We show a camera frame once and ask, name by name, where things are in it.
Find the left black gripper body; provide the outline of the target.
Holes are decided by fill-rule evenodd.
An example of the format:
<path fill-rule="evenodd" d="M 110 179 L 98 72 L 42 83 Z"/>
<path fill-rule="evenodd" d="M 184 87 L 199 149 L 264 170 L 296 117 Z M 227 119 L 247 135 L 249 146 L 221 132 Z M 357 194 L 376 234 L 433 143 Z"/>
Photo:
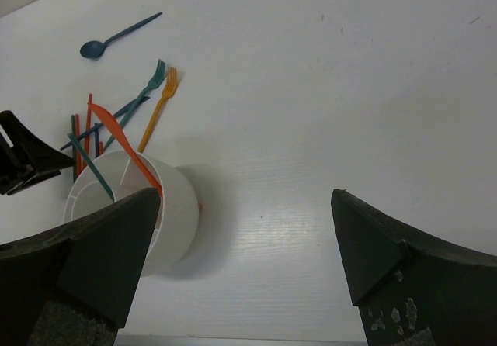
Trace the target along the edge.
<path fill-rule="evenodd" d="M 31 163 L 25 140 L 27 128 L 1 134 L 1 194 L 14 195 L 31 186 Z"/>

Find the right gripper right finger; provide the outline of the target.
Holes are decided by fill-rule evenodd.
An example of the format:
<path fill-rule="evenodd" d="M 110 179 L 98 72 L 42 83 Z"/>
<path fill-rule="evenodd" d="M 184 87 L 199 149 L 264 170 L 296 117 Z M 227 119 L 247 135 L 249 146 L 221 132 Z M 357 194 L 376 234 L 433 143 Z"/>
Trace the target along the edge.
<path fill-rule="evenodd" d="M 494 345 L 496 257 L 434 237 L 346 190 L 331 209 L 369 345 Z"/>

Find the orange plastic knife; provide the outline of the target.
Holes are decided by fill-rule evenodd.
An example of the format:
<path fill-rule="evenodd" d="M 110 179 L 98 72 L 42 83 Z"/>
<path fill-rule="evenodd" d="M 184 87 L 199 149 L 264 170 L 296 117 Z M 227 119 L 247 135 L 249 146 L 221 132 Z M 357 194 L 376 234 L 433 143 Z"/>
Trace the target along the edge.
<path fill-rule="evenodd" d="M 91 103 L 89 105 L 91 112 L 94 113 L 98 119 L 104 124 L 104 126 L 108 129 L 108 131 L 115 137 L 115 139 L 119 142 L 124 151 L 128 154 L 130 159 L 135 163 L 135 165 L 140 170 L 141 174 L 148 180 L 151 186 L 153 186 L 157 191 L 159 196 L 162 198 L 162 187 L 156 177 L 149 171 L 149 169 L 145 166 L 144 162 L 137 155 L 137 152 L 132 148 L 127 139 L 123 129 L 120 128 L 120 124 L 116 121 L 113 115 L 108 112 L 102 106 L 99 106 L 95 103 Z"/>

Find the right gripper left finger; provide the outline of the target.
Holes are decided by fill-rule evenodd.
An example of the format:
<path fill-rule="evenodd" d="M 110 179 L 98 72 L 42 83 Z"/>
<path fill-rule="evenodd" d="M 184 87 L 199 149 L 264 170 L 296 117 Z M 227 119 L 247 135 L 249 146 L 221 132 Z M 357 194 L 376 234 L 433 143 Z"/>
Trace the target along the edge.
<path fill-rule="evenodd" d="M 3 345 L 112 345 L 124 328 L 160 203 L 143 189 L 1 246 Z"/>

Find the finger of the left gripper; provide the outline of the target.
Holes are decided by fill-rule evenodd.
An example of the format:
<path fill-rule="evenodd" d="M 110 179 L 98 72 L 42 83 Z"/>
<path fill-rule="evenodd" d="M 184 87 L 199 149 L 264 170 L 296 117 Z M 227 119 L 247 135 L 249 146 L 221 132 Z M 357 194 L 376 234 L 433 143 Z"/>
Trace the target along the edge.
<path fill-rule="evenodd" d="M 27 180 L 23 182 L 21 185 L 16 186 L 14 189 L 8 191 L 6 195 L 15 195 L 16 193 L 19 193 L 25 189 L 35 186 L 41 182 L 45 182 L 46 180 L 56 177 L 58 175 L 61 175 L 60 171 L 50 171 L 43 174 L 34 175 L 30 180 Z"/>
<path fill-rule="evenodd" d="M 10 128 L 25 127 L 12 111 L 1 112 L 1 128 L 6 133 Z M 27 129 L 25 140 L 27 156 L 31 163 L 31 175 L 42 174 L 50 171 L 60 171 L 74 165 L 72 157 L 56 151 L 44 143 Z"/>

